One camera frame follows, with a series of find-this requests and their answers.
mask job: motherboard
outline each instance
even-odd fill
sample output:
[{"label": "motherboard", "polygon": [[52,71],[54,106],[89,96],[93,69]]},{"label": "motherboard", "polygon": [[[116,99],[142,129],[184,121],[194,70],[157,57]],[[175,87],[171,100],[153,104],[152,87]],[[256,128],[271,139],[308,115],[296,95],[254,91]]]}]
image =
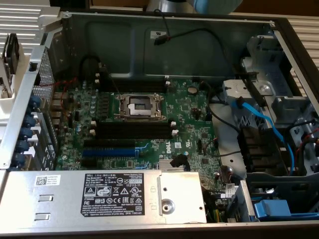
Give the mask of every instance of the motherboard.
[{"label": "motherboard", "polygon": [[[170,164],[183,155],[190,170],[199,172],[202,186],[222,189],[221,180],[214,180],[220,157],[207,92],[191,79],[170,79],[166,86],[165,93],[119,93],[83,82],[55,92],[52,115],[60,144],[56,170],[184,171],[185,166]],[[62,98],[64,106],[59,104]]]}]

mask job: power supply label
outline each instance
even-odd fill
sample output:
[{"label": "power supply label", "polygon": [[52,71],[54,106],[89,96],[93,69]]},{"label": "power supply label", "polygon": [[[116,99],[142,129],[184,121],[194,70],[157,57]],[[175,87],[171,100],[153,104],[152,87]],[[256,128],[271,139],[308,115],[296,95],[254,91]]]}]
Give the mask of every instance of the power supply label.
[{"label": "power supply label", "polygon": [[81,214],[85,217],[145,215],[144,174],[85,174]]}]

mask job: green motherboard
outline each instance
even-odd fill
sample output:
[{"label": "green motherboard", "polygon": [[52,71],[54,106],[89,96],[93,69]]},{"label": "green motherboard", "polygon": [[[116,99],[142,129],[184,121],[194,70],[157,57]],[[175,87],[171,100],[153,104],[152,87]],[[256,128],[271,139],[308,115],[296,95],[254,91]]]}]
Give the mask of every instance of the green motherboard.
[{"label": "green motherboard", "polygon": [[[222,189],[221,180],[214,180],[214,175],[220,170],[220,157],[211,156],[218,155],[218,149],[210,144],[207,153],[198,150],[199,141],[205,145],[215,138],[212,121],[205,119],[207,92],[199,90],[198,83],[192,80],[170,79],[170,90],[167,93],[159,93],[163,99],[161,113],[165,116],[165,121],[174,119],[175,129],[178,129],[176,135],[170,139],[136,139],[135,147],[141,148],[137,155],[95,157],[97,163],[94,168],[87,168],[82,163],[84,141],[95,138],[90,131],[95,120],[123,121],[117,117],[120,110],[119,94],[99,92],[85,84],[80,89],[68,90],[67,94],[73,98],[67,109],[72,119],[62,115],[58,131],[60,151],[56,170],[163,169],[162,165],[167,167],[174,157],[184,154],[188,158],[191,171],[199,172],[205,188]],[[107,110],[103,108],[105,100],[108,101]],[[194,109],[199,112],[197,116],[194,115]]]}]

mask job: cpu socket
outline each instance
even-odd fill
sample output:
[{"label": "cpu socket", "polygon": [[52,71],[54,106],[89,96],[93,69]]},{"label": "cpu socket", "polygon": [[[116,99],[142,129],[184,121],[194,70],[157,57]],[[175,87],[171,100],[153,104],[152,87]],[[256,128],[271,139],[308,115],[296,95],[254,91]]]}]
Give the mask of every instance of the cpu socket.
[{"label": "cpu socket", "polygon": [[117,118],[124,120],[165,120],[166,117],[161,114],[161,102],[164,97],[158,94],[138,95],[124,94],[121,95],[119,114]]}]

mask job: barcode sticker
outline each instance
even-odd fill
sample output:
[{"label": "barcode sticker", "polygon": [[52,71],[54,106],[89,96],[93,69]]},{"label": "barcode sticker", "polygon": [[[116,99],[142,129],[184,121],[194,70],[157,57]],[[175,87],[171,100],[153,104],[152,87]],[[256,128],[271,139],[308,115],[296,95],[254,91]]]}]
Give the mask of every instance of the barcode sticker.
[{"label": "barcode sticker", "polygon": [[36,186],[57,186],[60,185],[61,175],[41,175],[35,177]]},{"label": "barcode sticker", "polygon": [[231,198],[235,194],[235,184],[226,184],[226,198]]},{"label": "barcode sticker", "polygon": [[181,148],[181,143],[180,142],[176,142],[175,143],[175,148]]},{"label": "barcode sticker", "polygon": [[166,35],[166,31],[151,31],[151,39],[156,39],[159,36]]}]

